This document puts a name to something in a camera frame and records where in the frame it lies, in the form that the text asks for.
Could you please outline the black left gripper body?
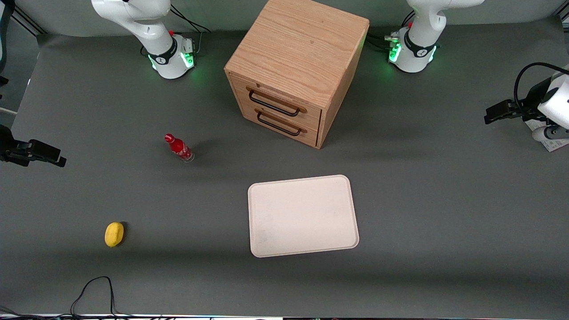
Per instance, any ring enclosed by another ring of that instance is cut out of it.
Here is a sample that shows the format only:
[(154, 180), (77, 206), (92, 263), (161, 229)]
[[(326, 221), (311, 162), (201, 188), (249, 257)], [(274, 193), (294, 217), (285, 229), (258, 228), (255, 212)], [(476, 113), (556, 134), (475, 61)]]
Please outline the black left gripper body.
[(519, 107), (522, 121), (537, 120), (549, 122), (547, 116), (538, 111), (538, 106), (548, 92), (551, 80), (543, 80), (533, 85), (524, 99), (518, 98), (520, 81), (516, 81), (516, 104)]

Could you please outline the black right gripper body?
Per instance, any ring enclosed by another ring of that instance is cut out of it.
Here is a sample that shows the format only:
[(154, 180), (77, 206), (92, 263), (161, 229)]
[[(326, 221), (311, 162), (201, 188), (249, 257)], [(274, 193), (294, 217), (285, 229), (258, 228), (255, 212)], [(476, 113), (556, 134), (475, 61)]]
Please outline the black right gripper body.
[(30, 161), (12, 156), (12, 152), (17, 151), (19, 142), (12, 135), (12, 131), (7, 126), (0, 126), (0, 160), (2, 162), (28, 166)]

